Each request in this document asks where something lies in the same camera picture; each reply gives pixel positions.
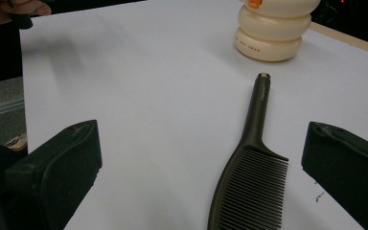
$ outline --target dark background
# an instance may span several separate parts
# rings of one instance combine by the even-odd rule
[[[53,14],[136,2],[131,0],[56,0],[48,3]],[[368,0],[322,0],[312,21],[368,41]],[[0,81],[22,76],[19,31],[9,23],[0,26]]]

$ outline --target gray floor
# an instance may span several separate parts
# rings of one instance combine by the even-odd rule
[[[0,104],[21,100],[23,100],[23,78],[0,81]],[[5,113],[0,112],[0,145],[23,132],[26,132],[24,106]]]

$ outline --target wooden edge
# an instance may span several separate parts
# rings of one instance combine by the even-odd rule
[[[364,41],[364,40],[361,40],[361,39],[358,39],[354,36],[350,36],[350,35],[341,33],[339,31],[330,29],[328,27],[322,26],[322,25],[317,24],[315,22],[312,22],[310,24],[310,29],[315,31],[315,32],[319,32],[323,35],[330,36],[330,37],[332,37],[336,40],[340,40],[342,42],[345,42],[349,45],[356,46],[359,49],[368,51],[368,42]]]

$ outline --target white surface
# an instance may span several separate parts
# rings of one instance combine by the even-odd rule
[[[361,229],[303,172],[309,121],[368,140],[368,53],[308,31],[286,62],[234,46],[240,1],[149,0],[34,19],[21,33],[30,150],[99,122],[103,168],[66,229],[206,229],[254,79],[264,140],[290,159],[283,229]]]

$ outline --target plastic bottle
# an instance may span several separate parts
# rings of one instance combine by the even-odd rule
[[[237,48],[246,56],[281,61],[300,48],[301,35],[311,24],[310,13],[320,0],[242,0],[235,35]]]

